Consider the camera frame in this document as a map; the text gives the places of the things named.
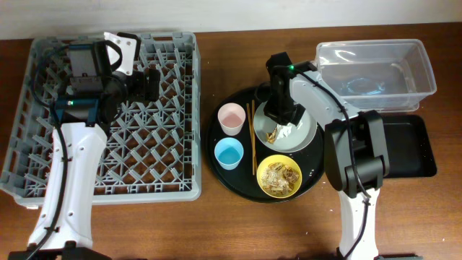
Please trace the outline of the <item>white napkin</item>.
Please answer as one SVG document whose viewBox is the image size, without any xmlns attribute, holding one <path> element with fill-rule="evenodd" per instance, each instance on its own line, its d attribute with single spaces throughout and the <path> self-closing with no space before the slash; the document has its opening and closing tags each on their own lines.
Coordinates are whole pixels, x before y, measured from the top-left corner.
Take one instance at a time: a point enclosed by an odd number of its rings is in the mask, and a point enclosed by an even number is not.
<svg viewBox="0 0 462 260">
<path fill-rule="evenodd" d="M 286 126 L 277 124 L 275 130 L 276 130 L 276 135 L 275 135 L 276 140 L 291 137 L 294 135 L 303 135 L 306 132 L 304 123 L 302 121 L 300 121 L 298 125 L 294 125 L 293 123 L 289 123 Z"/>
</svg>

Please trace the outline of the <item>pink plastic cup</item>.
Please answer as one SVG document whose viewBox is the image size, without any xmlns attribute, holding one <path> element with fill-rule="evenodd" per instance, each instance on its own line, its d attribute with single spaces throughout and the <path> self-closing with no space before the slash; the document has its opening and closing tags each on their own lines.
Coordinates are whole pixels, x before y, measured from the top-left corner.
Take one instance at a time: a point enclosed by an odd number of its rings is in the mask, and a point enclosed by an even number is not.
<svg viewBox="0 0 462 260">
<path fill-rule="evenodd" d="M 245 123 L 246 112 L 237 103 L 226 103 L 218 110 L 217 119 L 226 135 L 235 136 L 240 133 Z"/>
</svg>

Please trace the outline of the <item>blue plastic cup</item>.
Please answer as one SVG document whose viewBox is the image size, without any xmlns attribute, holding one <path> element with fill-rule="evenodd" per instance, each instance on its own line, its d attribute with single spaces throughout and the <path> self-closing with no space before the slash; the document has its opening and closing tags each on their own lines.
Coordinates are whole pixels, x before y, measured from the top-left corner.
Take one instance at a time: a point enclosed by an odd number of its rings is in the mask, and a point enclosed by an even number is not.
<svg viewBox="0 0 462 260">
<path fill-rule="evenodd" d="M 235 169 L 244 155 L 243 145 L 232 137 L 226 137 L 217 142 L 214 156 L 219 165 L 225 170 Z"/>
</svg>

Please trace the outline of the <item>yellow bowl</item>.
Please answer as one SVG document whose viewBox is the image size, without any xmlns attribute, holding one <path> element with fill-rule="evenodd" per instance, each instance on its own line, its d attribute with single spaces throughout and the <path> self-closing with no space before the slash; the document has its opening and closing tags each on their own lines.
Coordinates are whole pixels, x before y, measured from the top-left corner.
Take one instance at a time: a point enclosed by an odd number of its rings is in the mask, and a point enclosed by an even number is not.
<svg viewBox="0 0 462 260">
<path fill-rule="evenodd" d="M 271 155 L 259 164 L 256 179 L 265 194 L 276 199 L 286 199 L 300 189 L 302 171 L 292 158 Z"/>
</svg>

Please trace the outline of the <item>food scraps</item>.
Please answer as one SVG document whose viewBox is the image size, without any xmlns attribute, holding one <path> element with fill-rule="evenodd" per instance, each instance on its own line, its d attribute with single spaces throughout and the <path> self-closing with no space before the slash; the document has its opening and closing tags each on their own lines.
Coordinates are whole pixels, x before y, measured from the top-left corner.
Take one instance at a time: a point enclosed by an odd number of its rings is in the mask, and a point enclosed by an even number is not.
<svg viewBox="0 0 462 260">
<path fill-rule="evenodd" d="M 285 196 L 290 193 L 300 174 L 281 162 L 270 164 L 261 175 L 263 189 L 275 196 Z"/>
</svg>

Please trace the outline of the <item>gold snack wrapper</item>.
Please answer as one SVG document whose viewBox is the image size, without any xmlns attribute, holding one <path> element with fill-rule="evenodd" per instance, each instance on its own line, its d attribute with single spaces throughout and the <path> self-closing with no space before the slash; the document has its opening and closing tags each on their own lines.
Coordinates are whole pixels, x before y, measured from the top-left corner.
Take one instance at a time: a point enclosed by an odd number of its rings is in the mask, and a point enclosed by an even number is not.
<svg viewBox="0 0 462 260">
<path fill-rule="evenodd" d="M 273 144 L 277 140 L 277 136 L 278 126 L 276 126 L 272 132 L 266 134 L 266 141 L 270 144 Z"/>
</svg>

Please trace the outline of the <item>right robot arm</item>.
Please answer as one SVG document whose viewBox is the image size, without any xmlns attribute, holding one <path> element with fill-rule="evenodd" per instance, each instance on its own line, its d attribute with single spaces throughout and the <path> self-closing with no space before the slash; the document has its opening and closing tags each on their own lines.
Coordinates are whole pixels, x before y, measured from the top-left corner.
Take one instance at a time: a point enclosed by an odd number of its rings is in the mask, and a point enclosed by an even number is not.
<svg viewBox="0 0 462 260">
<path fill-rule="evenodd" d="M 381 115 L 349 104 L 309 61 L 294 64 L 287 53 L 277 53 L 266 69 L 271 94 L 265 116 L 286 126 L 297 125 L 308 113 L 324 132 L 324 170 L 341 205 L 338 255 L 378 259 L 375 207 L 390 166 Z"/>
</svg>

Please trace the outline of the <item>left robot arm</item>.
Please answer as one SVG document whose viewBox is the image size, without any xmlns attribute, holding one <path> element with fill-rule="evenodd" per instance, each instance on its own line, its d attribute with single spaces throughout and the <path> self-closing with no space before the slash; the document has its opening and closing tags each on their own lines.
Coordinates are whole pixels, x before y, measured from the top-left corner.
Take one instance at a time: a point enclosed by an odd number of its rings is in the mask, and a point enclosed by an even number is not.
<svg viewBox="0 0 462 260">
<path fill-rule="evenodd" d="M 135 71 L 141 39 L 105 33 L 77 40 L 40 57 L 39 75 L 55 55 L 65 53 L 71 74 L 53 102 L 35 100 L 53 119 L 53 158 L 43 206 L 27 249 L 9 259 L 105 259 L 92 248 L 91 213 L 95 179 L 109 128 L 122 103 L 156 101 L 160 72 Z"/>
</svg>

